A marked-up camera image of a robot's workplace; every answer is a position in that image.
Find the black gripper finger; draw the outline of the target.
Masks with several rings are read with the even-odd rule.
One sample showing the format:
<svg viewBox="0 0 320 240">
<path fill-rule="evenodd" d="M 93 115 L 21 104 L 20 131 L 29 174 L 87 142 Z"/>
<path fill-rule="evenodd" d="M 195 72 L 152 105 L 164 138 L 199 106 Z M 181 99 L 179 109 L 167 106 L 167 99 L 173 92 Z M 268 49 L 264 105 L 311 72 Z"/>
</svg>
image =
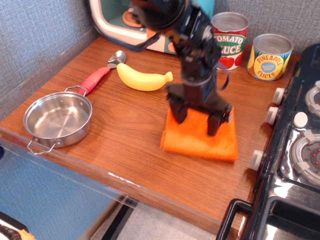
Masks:
<svg viewBox="0 0 320 240">
<path fill-rule="evenodd" d="M 182 102 L 169 100 L 169 105 L 175 121 L 182 124 L 188 115 L 188 108 Z"/>
<path fill-rule="evenodd" d="M 214 136 L 223 122 L 224 118 L 221 115 L 211 114 L 207 119 L 207 134 Z"/>
</svg>

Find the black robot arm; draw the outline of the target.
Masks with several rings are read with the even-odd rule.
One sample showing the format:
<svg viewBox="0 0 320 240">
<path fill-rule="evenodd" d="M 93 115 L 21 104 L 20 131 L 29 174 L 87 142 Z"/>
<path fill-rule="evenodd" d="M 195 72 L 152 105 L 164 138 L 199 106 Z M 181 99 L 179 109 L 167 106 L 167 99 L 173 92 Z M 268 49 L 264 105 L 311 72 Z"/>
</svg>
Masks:
<svg viewBox="0 0 320 240">
<path fill-rule="evenodd" d="M 131 7 L 138 23 L 173 43 L 180 60 L 182 83 L 165 86 L 176 122 L 183 123 L 194 109 L 208 116 L 207 134 L 214 136 L 230 121 L 232 106 L 217 94 L 221 48 L 210 18 L 191 0 L 133 0 Z"/>
</svg>

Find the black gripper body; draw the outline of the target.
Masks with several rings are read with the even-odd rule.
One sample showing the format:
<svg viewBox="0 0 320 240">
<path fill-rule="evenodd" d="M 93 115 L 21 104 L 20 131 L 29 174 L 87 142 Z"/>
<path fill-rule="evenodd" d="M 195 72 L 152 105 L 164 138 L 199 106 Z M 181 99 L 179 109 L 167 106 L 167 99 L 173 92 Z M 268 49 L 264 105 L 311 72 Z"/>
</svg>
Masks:
<svg viewBox="0 0 320 240">
<path fill-rule="evenodd" d="M 181 102 L 187 109 L 210 115 L 218 115 L 229 122 L 232 118 L 232 105 L 222 99 L 217 93 L 217 75 L 215 73 L 202 82 L 187 82 L 181 84 L 168 83 L 165 85 L 167 100 Z"/>
</svg>

